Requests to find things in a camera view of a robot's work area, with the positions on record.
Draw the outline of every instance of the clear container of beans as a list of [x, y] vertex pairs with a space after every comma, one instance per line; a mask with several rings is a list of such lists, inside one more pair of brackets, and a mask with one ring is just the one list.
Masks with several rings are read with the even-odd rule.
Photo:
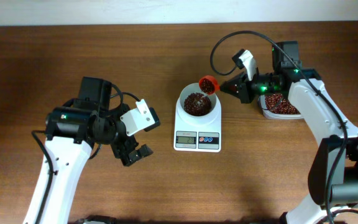
[[259, 106], [267, 119], [303, 119], [299, 111], [292, 106], [288, 100], [282, 100], [282, 102], [275, 107], [281, 98], [281, 94], [262, 95], [259, 97]]

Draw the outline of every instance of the brown tabletop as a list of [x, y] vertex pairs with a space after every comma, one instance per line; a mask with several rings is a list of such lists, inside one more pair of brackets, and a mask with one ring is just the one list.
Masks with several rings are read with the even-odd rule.
[[[237, 30], [275, 41], [298, 40], [304, 67], [322, 76], [331, 98], [358, 126], [358, 22], [0, 27], [0, 223], [21, 223], [42, 162], [30, 131], [45, 129], [54, 107], [78, 94], [83, 76], [115, 83], [147, 100], [162, 125], [136, 134], [154, 151], [123, 167], [104, 146], [85, 166], [69, 221], [88, 215], [170, 221], [278, 218], [308, 193], [317, 144], [303, 120], [265, 119], [225, 93], [222, 150], [173, 149], [175, 103], [204, 75], [213, 45]], [[272, 71], [270, 45], [243, 35], [223, 43], [216, 66], [229, 70], [239, 49], [252, 51], [260, 72]], [[125, 97], [134, 107], [134, 100]], [[358, 223], [356, 215], [342, 215]]]

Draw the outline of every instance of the orange scoop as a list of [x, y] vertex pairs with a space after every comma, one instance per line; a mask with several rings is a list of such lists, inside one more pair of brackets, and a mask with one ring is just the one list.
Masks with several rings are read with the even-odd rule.
[[205, 92], [208, 95], [212, 95], [220, 89], [218, 81], [216, 81], [216, 79], [211, 75], [206, 75], [203, 78], [201, 78], [198, 82], [198, 86], [203, 92]]

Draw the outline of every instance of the white digital scale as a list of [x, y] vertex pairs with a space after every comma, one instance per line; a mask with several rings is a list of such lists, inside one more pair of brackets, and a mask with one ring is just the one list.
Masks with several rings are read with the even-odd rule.
[[[192, 93], [208, 96], [211, 100], [211, 111], [208, 114], [193, 116], [185, 111], [185, 99]], [[173, 148], [178, 151], [219, 152], [222, 142], [221, 121], [221, 102], [216, 94], [203, 93], [198, 83], [186, 86], [177, 101]]]

